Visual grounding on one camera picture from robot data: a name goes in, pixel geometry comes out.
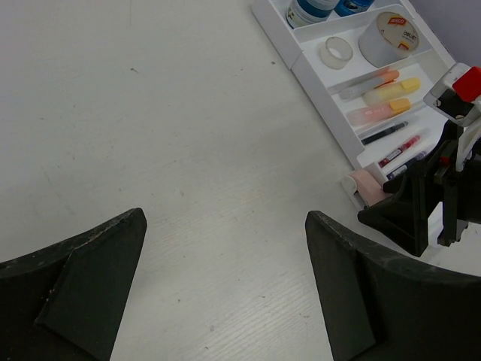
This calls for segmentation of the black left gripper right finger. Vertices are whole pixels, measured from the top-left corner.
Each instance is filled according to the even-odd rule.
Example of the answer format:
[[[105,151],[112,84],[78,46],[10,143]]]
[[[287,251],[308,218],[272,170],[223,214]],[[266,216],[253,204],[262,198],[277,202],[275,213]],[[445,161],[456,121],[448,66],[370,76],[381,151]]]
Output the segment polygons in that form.
[[[307,246],[335,360],[478,360],[480,279],[405,256],[319,211]]]

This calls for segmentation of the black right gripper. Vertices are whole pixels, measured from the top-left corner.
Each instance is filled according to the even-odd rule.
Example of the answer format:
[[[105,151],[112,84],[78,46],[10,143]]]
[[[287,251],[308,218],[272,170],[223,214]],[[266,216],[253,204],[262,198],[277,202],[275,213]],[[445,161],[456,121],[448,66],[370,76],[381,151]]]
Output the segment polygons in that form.
[[[358,220],[384,234],[412,256],[428,246],[428,218],[442,205],[437,243],[461,240],[469,223],[480,223],[480,129],[448,122],[434,149],[410,161],[383,184],[387,199],[358,213]]]

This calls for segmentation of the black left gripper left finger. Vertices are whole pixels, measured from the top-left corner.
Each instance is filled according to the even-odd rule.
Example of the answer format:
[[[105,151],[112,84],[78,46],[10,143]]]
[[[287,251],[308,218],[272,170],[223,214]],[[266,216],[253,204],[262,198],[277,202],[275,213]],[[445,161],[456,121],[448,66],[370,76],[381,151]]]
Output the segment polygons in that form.
[[[1,263],[3,360],[109,360],[147,231],[140,208]]]

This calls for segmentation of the purple pen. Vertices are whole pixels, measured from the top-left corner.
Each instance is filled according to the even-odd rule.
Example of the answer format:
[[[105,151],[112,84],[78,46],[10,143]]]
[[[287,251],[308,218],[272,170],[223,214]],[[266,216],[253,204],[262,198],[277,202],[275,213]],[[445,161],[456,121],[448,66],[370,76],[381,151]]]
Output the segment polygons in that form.
[[[417,153],[414,157],[407,160],[403,165],[397,167],[395,170],[393,170],[389,174],[387,174],[387,179],[392,180],[392,179],[398,177],[399,175],[403,174],[412,164],[414,164],[417,161],[425,158],[427,155],[428,155],[427,151],[422,151],[420,153]]]

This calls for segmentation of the pink white eraser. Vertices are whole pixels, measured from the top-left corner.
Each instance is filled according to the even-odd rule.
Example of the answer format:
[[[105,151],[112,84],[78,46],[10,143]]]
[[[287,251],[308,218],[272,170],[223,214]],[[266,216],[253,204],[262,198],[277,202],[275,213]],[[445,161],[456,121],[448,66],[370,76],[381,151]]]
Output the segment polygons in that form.
[[[357,211],[376,205],[389,197],[377,180],[364,169],[343,177],[340,185]]]

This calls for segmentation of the red pen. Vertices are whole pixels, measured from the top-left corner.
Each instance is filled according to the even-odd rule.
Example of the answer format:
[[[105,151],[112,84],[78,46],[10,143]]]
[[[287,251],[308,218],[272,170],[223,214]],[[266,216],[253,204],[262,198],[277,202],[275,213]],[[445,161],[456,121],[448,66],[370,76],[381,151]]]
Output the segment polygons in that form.
[[[386,156],[384,156],[378,162],[378,166],[380,168],[384,168],[386,165],[388,165],[391,161],[393,161],[394,159],[399,157],[406,150],[409,150],[412,146],[416,145],[420,141],[421,138],[422,138],[421,135],[414,135],[413,137],[407,139],[405,142],[398,145],[394,150],[392,150],[390,153],[388,153]]]

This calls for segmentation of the black pen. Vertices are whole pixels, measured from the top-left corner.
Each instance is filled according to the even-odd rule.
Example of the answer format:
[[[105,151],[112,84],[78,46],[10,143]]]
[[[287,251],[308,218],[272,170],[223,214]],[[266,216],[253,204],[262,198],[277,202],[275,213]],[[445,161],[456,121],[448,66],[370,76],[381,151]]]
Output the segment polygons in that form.
[[[385,138],[386,136],[388,135],[391,135],[393,133],[396,133],[398,132],[399,130],[402,130],[404,128],[406,128],[407,126],[409,125],[409,123],[407,121],[404,121],[402,123],[399,123],[399,124],[396,124],[396,125],[393,125],[387,129],[384,129],[382,131],[379,131],[373,135],[370,135],[364,139],[361,140],[362,144],[363,145],[369,145],[369,144],[372,144],[374,143],[375,141],[378,141],[382,138]]]

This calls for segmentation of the orange pink highlighter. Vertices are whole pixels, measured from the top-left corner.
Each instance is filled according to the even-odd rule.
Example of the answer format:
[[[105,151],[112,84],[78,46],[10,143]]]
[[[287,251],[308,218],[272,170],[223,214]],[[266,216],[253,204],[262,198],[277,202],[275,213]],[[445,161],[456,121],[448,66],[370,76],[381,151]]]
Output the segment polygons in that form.
[[[366,126],[393,118],[410,109],[410,101],[402,98],[350,111],[346,118],[352,126]]]

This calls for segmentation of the yellow white highlighter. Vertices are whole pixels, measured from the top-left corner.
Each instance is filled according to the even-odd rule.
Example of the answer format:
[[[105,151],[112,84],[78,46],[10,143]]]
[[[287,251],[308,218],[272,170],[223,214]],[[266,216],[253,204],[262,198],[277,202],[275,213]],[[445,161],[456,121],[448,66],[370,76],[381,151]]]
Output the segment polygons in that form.
[[[420,89],[421,81],[411,77],[403,81],[388,83],[366,92],[362,99],[366,105],[375,105],[408,96]]]

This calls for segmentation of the white compartment tray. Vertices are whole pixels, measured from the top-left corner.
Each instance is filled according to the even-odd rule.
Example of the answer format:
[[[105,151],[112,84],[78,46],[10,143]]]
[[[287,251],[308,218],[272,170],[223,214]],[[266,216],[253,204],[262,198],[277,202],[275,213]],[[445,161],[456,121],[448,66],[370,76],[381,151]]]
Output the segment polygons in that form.
[[[326,7],[256,1],[252,11],[353,165],[341,184],[362,209],[439,141],[445,118],[423,99],[454,61],[408,1],[310,14]]]

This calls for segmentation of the clear tape roll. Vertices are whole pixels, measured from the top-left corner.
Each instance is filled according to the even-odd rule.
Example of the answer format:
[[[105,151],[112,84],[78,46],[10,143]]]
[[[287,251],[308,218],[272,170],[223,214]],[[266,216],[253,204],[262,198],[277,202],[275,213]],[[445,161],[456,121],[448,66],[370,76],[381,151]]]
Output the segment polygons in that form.
[[[350,44],[342,38],[330,37],[319,48],[319,58],[331,69],[341,70],[354,55]]]

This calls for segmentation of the brown packing tape roll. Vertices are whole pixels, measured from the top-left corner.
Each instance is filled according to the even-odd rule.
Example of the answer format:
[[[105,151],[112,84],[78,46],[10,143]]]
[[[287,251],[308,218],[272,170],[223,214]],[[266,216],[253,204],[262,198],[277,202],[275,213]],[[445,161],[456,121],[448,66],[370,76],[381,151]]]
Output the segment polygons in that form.
[[[358,48],[370,64],[382,68],[411,56],[419,43],[417,29],[406,17],[385,11],[360,35]]]

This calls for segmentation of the blue tape roll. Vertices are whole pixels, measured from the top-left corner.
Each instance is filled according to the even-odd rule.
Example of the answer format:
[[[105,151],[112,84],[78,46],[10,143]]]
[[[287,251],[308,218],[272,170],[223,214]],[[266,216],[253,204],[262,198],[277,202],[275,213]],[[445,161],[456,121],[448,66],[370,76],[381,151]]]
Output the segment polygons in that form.
[[[337,3],[337,0],[292,0],[286,11],[286,21],[293,29],[324,22]]]
[[[367,11],[374,0],[340,0],[334,11],[340,17],[361,14]]]

